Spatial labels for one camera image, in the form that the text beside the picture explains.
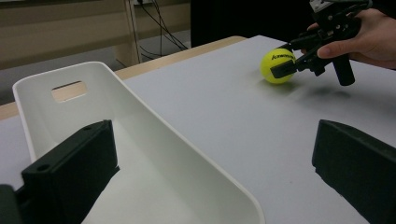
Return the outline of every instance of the finger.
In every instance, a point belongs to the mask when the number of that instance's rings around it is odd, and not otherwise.
[[[308,26],[308,28],[306,29],[307,31],[318,28],[319,25],[317,23],[313,23],[311,25]]]
[[[355,42],[353,39],[334,41],[318,49],[317,55],[321,59],[329,59],[355,52],[357,51]]]

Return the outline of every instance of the yellow tennis ball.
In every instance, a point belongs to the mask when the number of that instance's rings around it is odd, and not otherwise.
[[[262,57],[262,62],[260,64],[260,71],[262,76],[270,83],[282,84],[287,82],[293,74],[289,74],[285,77],[276,78],[271,72],[271,68],[279,64],[285,63],[289,60],[293,60],[295,63],[296,58],[292,52],[288,49],[273,49]]]

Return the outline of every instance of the table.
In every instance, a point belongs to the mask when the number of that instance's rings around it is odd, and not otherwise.
[[[258,64],[282,44],[264,36],[237,38],[161,68],[134,67],[143,76],[133,77],[128,68],[118,75],[244,185],[260,202],[266,223],[368,223],[315,173],[312,152],[320,119],[344,122],[396,146],[396,76],[351,62],[357,79],[352,86],[340,86],[331,66],[319,77],[303,71],[273,86],[262,79]],[[0,130],[9,123],[21,137],[18,117],[3,119]],[[0,139],[14,133],[1,132]]]

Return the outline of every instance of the white plastic bin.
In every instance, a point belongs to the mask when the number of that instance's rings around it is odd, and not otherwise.
[[[74,82],[84,83],[86,92],[64,102],[53,98],[53,89]],[[243,186],[105,64],[81,63],[27,77],[13,91],[32,161],[85,125],[113,121],[120,171],[84,223],[265,223],[260,205]]]

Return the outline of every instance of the black cable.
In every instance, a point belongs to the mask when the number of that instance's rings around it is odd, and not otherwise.
[[[150,59],[150,60],[154,60],[154,58],[151,58],[151,57],[149,57],[149,56],[146,55],[146,54],[143,54],[143,53],[142,53],[142,56],[144,56],[144,57],[146,57],[146,58],[148,58],[148,59]]]
[[[157,3],[157,0],[152,0],[152,2],[154,3],[154,6],[156,7],[156,9],[157,9],[157,13],[158,13],[158,15],[160,16],[160,20],[163,22],[163,26],[165,27],[165,29],[166,30],[168,30],[168,28],[166,27],[166,24],[165,24],[165,22],[163,21],[163,17],[161,16],[161,12],[160,12],[160,7],[159,7],[159,5],[158,5],[158,3]],[[172,39],[176,42],[178,42],[178,43],[180,43],[180,45],[184,48],[184,49],[187,49],[187,47],[183,44],[183,43],[181,43],[180,42],[180,40],[178,40],[177,38],[175,38],[173,35],[171,35],[172,36]]]
[[[140,46],[140,48],[141,48],[143,51],[145,51],[146,53],[151,54],[151,55],[160,56],[160,57],[166,56],[166,55],[162,55],[162,54],[156,54],[156,53],[149,52],[148,50],[144,49],[142,46]]]
[[[160,27],[161,27],[161,13],[160,13],[160,7],[158,6],[157,2],[153,0],[153,4],[155,8],[157,9],[158,17],[160,19]],[[163,55],[163,29],[160,28],[160,54]]]
[[[165,31],[166,31],[166,33],[168,33],[169,34],[169,36],[172,38],[172,40],[168,37],[168,36],[166,36],[166,35],[164,35],[164,37],[166,37],[171,43],[173,43],[173,44],[175,44],[176,46],[178,46],[179,47],[179,49],[180,50],[183,50],[183,49],[187,49],[187,47],[186,46],[184,46],[183,45],[183,43],[181,43],[181,41],[180,40],[178,40],[176,37],[174,37],[170,32],[169,32],[169,30],[167,29],[167,27],[166,27],[166,24],[164,23],[164,21],[163,21],[163,19],[162,19],[162,16],[161,16],[161,13],[159,13],[159,15],[160,15],[160,21],[162,21],[162,23],[163,23],[163,26],[145,9],[145,7],[143,6],[143,4],[141,4],[141,7],[143,8],[143,10],[158,24],[158,25],[160,25],[160,28],[161,29],[164,29]]]
[[[137,43],[136,29],[134,28],[134,17],[133,17],[133,14],[132,14],[131,1],[133,1],[133,0],[128,0],[129,10],[130,10],[130,14],[131,14],[131,24],[132,24],[132,29],[134,30],[134,42],[135,42],[135,45],[136,45],[136,52],[139,53],[139,48],[137,47],[138,43]]]

